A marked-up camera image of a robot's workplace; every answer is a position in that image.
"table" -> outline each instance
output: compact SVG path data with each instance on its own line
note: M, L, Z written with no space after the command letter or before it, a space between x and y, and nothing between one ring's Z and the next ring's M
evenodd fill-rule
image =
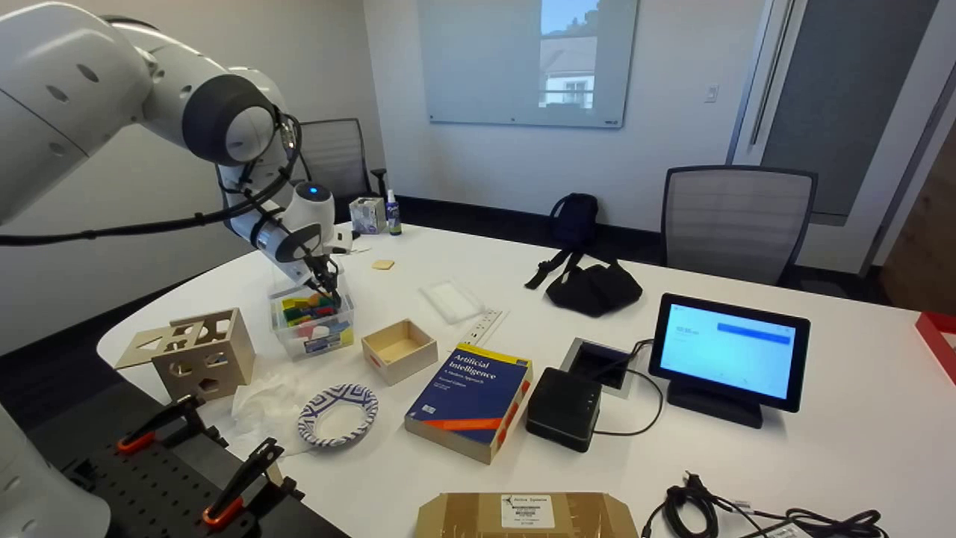
M220 424L240 458L263 436L278 436L287 444L282 470L299 482L306 504L361 538L412 534L418 504L450 491L605 491L627 501L635 524L644 527L684 473L701 473L727 500L748 500L774 515L795 504L832 518L880 507L892 534L953 534L956 512L947 500L956 500L956 385L920 340L916 310L623 262L647 297L592 320L559 310L542 289L524 286L550 256L550 247L408 226L405 235L361 235L339 262L357 300L358 338L409 317L439 340L439 359L450 356L468 325L450 325L423 297L423 286L450 280L485 309L503 310L485 344L532 359L539 373L563 365L574 338L632 350L654 331L662 294L807 317L814 334L804 410L795 415L766 410L766 427L750 431L666 407L651 433L596 436L587 453L518 424L503 453L485 467L400 427L438 365L387 385L366 365L358 344L293 361L269 329L266 301L284 276L263 255L232 259L149 301L99 340L99 356L118 365L131 334L145 329L240 309L258 350L255 379L235 398L206 404L205 418ZM124 373L155 401L169 401L154 367ZM309 452L293 433L293 418L309 398L339 383L370 385L382 404L379 421L350 452ZM627 431L647 424L651 413L654 392L635 383L627 398L605 398L597 427ZM727 534L750 531L729 515L721 515L721 527Z

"label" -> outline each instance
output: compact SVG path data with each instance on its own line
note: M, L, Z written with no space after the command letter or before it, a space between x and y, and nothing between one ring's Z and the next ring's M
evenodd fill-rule
M550 495L503 495L503 530L556 530Z

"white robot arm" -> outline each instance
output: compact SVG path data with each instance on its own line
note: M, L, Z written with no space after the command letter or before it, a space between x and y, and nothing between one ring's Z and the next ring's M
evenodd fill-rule
M69 2L0 16L0 225L124 125L140 122L220 165L237 235L291 279L326 286L329 256L314 235L320 226L329 235L336 214L291 231L303 217L284 217L266 201L291 180L297 156L299 122L282 105L266 75L226 68L139 22L109 23Z

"wall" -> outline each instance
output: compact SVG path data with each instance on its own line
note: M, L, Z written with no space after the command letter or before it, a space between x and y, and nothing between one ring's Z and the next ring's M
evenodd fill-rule
M378 105L400 195L547 213L596 192L605 222L659 231L666 168L723 162L763 0L644 0L623 132L430 125L418 0L366 0Z
M27 0L0 0L0 11ZM361 2L357 0L82 0L131 16L227 65L258 65L309 116L358 116L382 162ZM145 128L127 128L0 232L106 226L215 210L214 168ZM193 279L249 250L226 226L0 247L0 352Z

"gray chair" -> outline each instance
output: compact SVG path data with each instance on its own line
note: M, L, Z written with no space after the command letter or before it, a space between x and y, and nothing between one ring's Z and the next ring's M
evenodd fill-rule
M672 168L665 192L665 262L781 285L802 250L817 173Z
M303 122L303 168L336 195L339 222L350 217L357 196L387 195L387 168L369 170L358 116Z

